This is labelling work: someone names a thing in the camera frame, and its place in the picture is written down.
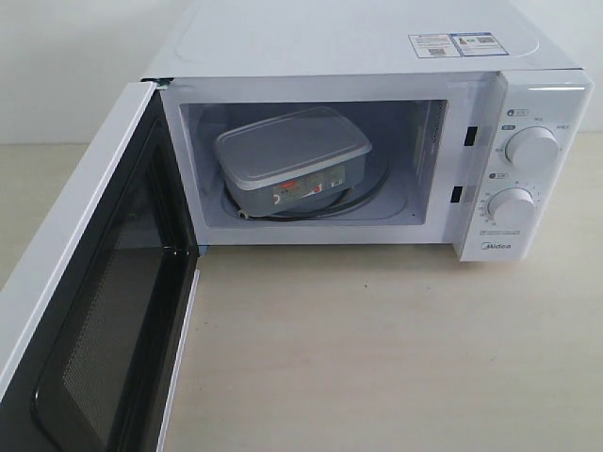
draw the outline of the clear plastic lid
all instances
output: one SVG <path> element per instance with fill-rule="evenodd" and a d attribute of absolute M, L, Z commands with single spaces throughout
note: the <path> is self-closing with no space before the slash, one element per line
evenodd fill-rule
<path fill-rule="evenodd" d="M 224 172 L 242 190 L 295 179 L 371 149 L 358 127 L 326 106 L 249 124 L 216 139 Z"/>

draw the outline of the timer knob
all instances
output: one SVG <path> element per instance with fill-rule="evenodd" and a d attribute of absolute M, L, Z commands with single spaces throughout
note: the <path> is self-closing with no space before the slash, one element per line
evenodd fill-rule
<path fill-rule="evenodd" d="M 497 224 L 508 228 L 523 226 L 531 220 L 535 210 L 534 200 L 523 188 L 503 190 L 488 203 L 490 217 Z"/>
<path fill-rule="evenodd" d="M 507 144 L 507 159 L 523 171 L 534 171 L 551 165 L 561 148 L 553 133 L 545 127 L 522 130 Z"/>

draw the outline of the barcode sticker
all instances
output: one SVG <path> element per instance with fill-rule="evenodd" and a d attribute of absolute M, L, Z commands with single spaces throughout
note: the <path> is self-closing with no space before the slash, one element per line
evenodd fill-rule
<path fill-rule="evenodd" d="M 410 35 L 419 58 L 458 58 L 461 56 L 450 35 Z"/>
<path fill-rule="evenodd" d="M 453 33 L 450 38 L 463 57 L 500 57 L 508 55 L 492 33 Z"/>

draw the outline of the white microwave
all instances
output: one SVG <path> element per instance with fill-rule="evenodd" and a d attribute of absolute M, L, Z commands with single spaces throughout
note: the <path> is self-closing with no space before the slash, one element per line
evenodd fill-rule
<path fill-rule="evenodd" d="M 0 295 L 3 450 L 161 448 L 207 246 L 449 243 L 462 261 L 524 257 L 592 90 L 505 2 L 195 2 Z M 329 169 L 331 194 L 316 171 L 271 179 L 326 207 L 240 215 L 217 143 L 316 109 L 345 121 L 301 138 L 319 148 L 333 124 L 353 124 L 370 143 L 347 200 L 336 190 L 357 165 Z M 274 161 L 303 153 L 292 149 Z M 267 163 L 234 161 L 243 173 Z"/>

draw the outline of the open microwave door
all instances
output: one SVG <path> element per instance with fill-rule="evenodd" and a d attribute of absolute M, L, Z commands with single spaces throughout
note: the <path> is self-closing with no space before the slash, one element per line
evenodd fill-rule
<path fill-rule="evenodd" d="M 3 450 L 161 443 L 198 249 L 155 88 L 126 87 L 0 296 Z"/>

